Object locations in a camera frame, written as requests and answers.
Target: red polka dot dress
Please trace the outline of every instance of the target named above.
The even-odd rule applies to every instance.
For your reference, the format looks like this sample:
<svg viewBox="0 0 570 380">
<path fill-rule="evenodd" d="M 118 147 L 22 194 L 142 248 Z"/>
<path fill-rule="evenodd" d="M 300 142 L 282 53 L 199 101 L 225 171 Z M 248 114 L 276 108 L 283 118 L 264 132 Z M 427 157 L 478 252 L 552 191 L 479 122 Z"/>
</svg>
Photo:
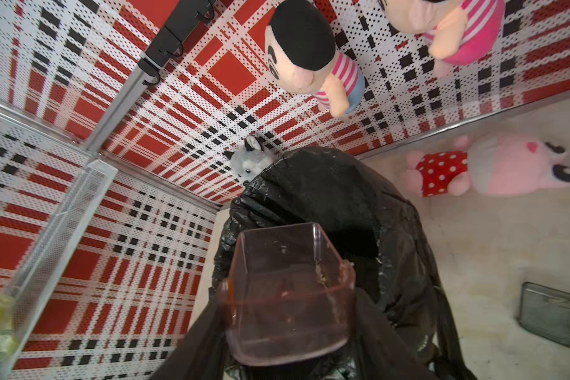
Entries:
<svg viewBox="0 0 570 380">
<path fill-rule="evenodd" d="M 467 171 L 467 153 L 431 153 L 420 160 L 416 170 L 422 174 L 422 196 L 445 194 L 450 181 Z"/>
</svg>

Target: plush toy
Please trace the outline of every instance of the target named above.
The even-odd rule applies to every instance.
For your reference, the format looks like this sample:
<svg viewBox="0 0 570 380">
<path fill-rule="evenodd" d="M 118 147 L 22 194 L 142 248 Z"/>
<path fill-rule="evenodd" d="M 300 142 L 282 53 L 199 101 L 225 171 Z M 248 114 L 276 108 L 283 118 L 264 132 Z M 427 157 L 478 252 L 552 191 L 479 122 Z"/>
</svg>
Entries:
<svg viewBox="0 0 570 380">
<path fill-rule="evenodd" d="M 235 152 L 224 151 L 224 156 L 230 160 L 235 179 L 244 186 L 276 160 L 276 156 L 251 135 Z"/>
<path fill-rule="evenodd" d="M 266 26 L 266 59 L 276 84 L 312 94 L 333 117 L 361 102 L 365 79 L 355 61 L 335 46 L 321 12 L 306 0 L 285 0 Z"/>
<path fill-rule="evenodd" d="M 567 152 L 561 146 L 526 134 L 491 134 L 464 151 L 468 141 L 459 137 L 454 151 L 410 152 L 405 186 L 420 196 L 460 195 L 470 187 L 480 194 L 507 196 L 570 186 L 570 168 L 562 165 Z"/>
<path fill-rule="evenodd" d="M 424 34 L 435 57 L 433 73 L 468 65 L 492 49 L 500 32 L 504 0 L 377 0 L 403 33 Z"/>
</svg>

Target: striped shirt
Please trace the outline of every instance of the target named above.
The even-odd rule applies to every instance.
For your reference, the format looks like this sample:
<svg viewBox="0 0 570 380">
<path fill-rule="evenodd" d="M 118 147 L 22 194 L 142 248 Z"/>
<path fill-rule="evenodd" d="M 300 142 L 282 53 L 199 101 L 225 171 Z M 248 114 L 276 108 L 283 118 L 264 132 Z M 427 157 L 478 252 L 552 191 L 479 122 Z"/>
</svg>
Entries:
<svg viewBox="0 0 570 380">
<path fill-rule="evenodd" d="M 464 30 L 463 40 L 460 46 L 469 42 L 479 31 L 486 26 L 487 21 L 493 16 L 498 0 L 464 0 L 461 8 L 467 11 L 467 28 Z M 436 28 L 424 34 L 429 42 L 433 42 Z"/>
<path fill-rule="evenodd" d="M 337 51 L 337 54 L 338 60 L 336 61 L 334 69 L 331 71 L 331 73 L 342 81 L 342 84 L 344 84 L 344 88 L 346 89 L 346 96 L 349 96 L 352 92 L 352 89 L 355 88 L 355 85 L 357 84 L 357 80 L 359 78 L 357 64 L 340 50 Z M 313 96 L 317 98 L 319 102 L 329 107 L 329 99 L 327 98 L 325 91 L 316 92 L 313 94 Z"/>
</svg>

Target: plaid wall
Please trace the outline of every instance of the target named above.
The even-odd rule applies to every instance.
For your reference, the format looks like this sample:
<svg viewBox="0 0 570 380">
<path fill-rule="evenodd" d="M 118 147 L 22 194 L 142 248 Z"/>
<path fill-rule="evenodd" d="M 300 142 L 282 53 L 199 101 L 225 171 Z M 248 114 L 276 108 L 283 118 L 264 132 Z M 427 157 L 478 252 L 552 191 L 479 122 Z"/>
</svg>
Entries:
<svg viewBox="0 0 570 380">
<path fill-rule="evenodd" d="M 214 217 L 118 173 L 10 378 L 147 377 L 188 330 Z"/>
<path fill-rule="evenodd" d="M 86 138 L 175 3 L 0 1 L 0 98 Z M 225 202 L 242 188 L 222 152 L 248 133 L 275 153 L 312 144 L 357 155 L 570 89 L 570 0 L 508 1 L 492 51 L 442 80 L 423 39 L 398 33 L 376 0 L 315 0 L 367 79 L 354 114 L 334 119 L 270 82 L 263 36 L 278 3 L 218 1 L 107 149 Z"/>
<path fill-rule="evenodd" d="M 0 293 L 88 160 L 0 118 Z M 188 329 L 214 217 L 118 173 L 11 378 L 147 377 Z"/>
</svg>

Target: blue shorts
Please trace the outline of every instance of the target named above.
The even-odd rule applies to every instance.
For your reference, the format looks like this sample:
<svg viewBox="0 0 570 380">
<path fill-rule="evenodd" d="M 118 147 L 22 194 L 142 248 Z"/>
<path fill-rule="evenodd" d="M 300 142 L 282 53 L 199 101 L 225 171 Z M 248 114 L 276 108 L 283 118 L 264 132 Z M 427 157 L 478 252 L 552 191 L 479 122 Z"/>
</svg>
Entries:
<svg viewBox="0 0 570 380">
<path fill-rule="evenodd" d="M 359 76 L 357 78 L 357 83 L 355 83 L 355 87 L 352 89 L 351 93 L 348 95 L 348 103 L 350 104 L 350 107 L 348 108 L 346 113 L 349 113 L 350 111 L 357 108 L 359 103 L 361 103 L 361 98 L 363 97 L 363 93 L 365 90 L 365 78 L 364 78 L 363 74 L 361 73 L 361 70 L 358 70 L 358 71 L 359 71 Z"/>
</svg>

